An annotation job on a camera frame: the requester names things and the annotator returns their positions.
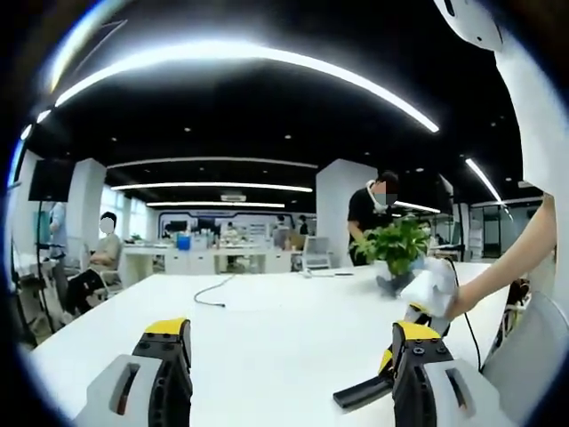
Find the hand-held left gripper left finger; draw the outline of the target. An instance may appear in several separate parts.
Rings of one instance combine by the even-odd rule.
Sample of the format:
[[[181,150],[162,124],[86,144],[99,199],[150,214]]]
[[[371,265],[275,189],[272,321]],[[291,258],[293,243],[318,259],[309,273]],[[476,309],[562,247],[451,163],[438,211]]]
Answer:
[[[190,321],[148,326],[132,353],[117,356],[90,383],[76,426],[186,427],[193,385]]]

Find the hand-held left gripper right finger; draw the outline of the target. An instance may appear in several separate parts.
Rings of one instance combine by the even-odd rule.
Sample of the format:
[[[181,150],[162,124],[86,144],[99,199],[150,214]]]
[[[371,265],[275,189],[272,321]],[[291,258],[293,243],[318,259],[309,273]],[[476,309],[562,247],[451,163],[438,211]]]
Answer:
[[[394,323],[392,350],[396,427],[514,425],[498,391],[428,326]]]

